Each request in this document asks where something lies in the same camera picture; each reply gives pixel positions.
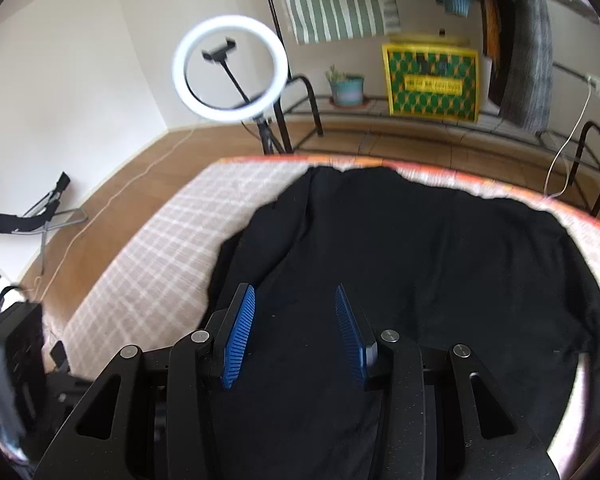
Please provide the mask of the yellow green patterned bag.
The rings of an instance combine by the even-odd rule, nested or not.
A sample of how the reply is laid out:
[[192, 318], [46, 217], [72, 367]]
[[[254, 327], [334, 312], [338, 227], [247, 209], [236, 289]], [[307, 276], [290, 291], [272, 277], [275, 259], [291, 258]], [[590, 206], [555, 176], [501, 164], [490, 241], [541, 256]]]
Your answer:
[[476, 122], [480, 58], [447, 44], [388, 42], [381, 48], [392, 116]]

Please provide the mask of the pink plaid bed blanket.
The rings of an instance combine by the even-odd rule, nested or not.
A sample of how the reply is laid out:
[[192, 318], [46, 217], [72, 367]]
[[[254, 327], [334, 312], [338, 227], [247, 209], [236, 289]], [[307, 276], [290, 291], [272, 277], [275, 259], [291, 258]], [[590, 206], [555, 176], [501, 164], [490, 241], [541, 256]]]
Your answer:
[[[319, 157], [223, 159], [181, 188], [112, 260], [62, 336], [72, 369], [92, 378], [125, 344], [172, 344], [200, 322], [223, 240], [247, 224]], [[600, 285], [600, 220], [515, 185], [431, 166], [387, 162], [404, 179], [482, 198], [510, 198], [552, 214]]]

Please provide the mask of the black folding stand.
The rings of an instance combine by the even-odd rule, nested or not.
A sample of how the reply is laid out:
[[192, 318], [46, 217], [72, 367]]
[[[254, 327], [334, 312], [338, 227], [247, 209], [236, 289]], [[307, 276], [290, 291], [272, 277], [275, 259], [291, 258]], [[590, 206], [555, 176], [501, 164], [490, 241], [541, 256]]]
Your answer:
[[0, 234], [41, 237], [41, 269], [45, 269], [45, 246], [48, 233], [66, 226], [75, 226], [88, 219], [82, 207], [60, 210], [61, 197], [67, 191], [71, 179], [65, 172], [60, 174], [55, 186], [24, 214], [0, 214]]

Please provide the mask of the potted plant teal pot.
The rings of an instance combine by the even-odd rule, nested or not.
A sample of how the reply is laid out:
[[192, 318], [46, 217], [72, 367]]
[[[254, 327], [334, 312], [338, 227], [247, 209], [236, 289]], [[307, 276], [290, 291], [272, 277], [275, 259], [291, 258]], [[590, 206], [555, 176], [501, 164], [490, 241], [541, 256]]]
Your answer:
[[354, 107], [364, 102], [364, 77], [337, 70], [335, 65], [325, 73], [332, 92], [332, 102], [340, 107]]

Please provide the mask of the black metal clothes rack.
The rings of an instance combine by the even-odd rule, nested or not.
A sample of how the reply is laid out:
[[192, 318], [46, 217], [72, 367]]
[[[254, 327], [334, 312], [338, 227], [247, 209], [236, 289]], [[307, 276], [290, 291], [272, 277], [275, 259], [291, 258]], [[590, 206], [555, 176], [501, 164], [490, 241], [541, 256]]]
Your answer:
[[[588, 0], [564, 0], [573, 9], [583, 12], [589, 18], [594, 18], [596, 12]], [[543, 152], [553, 162], [563, 162], [565, 170], [562, 176], [568, 190], [580, 193], [581, 185], [578, 172], [581, 167], [591, 169], [600, 174], [600, 159], [588, 146], [588, 135], [591, 132], [600, 134], [600, 122], [580, 118], [572, 131], [567, 134], [550, 128], [550, 120], [545, 130], [531, 133], [521, 129], [501, 116], [500, 104], [508, 73], [510, 56], [512, 55], [513, 32], [509, 29], [515, 23], [515, 0], [475, 0], [480, 6], [481, 48], [474, 49], [468, 40], [452, 37], [445, 32], [434, 36], [405, 35], [394, 32], [388, 36], [378, 36], [382, 46], [388, 42], [408, 42], [409, 44], [447, 44], [474, 49], [480, 58], [480, 114], [476, 122], [454, 122], [454, 120], [432, 120], [415, 117], [392, 116], [388, 111], [387, 86], [384, 62], [380, 62], [382, 70], [382, 90], [376, 96], [367, 94], [364, 90], [364, 102], [354, 107], [340, 107], [332, 102], [332, 92], [327, 96], [319, 96], [312, 86], [306, 86], [306, 93], [291, 105], [275, 103], [273, 113], [278, 128], [276, 136], [269, 136], [265, 148], [268, 152], [293, 153], [302, 149], [302, 143], [291, 140], [287, 129], [287, 118], [290, 116], [306, 115], [313, 119], [312, 131], [317, 136], [324, 132], [324, 117], [358, 118], [364, 122], [377, 124], [384, 120], [402, 122], [415, 127], [425, 125], [430, 129], [432, 142], [438, 142], [441, 129], [455, 129], [464, 133], [475, 133], [479, 136], [494, 136], [508, 142], [514, 142]], [[566, 72], [566, 66], [553, 61], [553, 91], [560, 75]]]

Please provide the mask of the black sweater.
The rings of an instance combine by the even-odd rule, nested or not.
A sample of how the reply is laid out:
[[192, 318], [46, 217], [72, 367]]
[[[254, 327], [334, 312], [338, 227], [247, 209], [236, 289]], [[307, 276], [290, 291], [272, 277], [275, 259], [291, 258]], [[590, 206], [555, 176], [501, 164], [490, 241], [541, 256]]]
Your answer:
[[353, 379], [335, 315], [343, 287], [376, 330], [467, 344], [543, 443], [591, 365], [582, 446], [600, 440], [600, 286], [551, 215], [430, 188], [376, 167], [315, 167], [223, 243], [208, 288], [256, 313], [236, 384], [213, 402], [219, 479], [363, 479], [380, 396]]

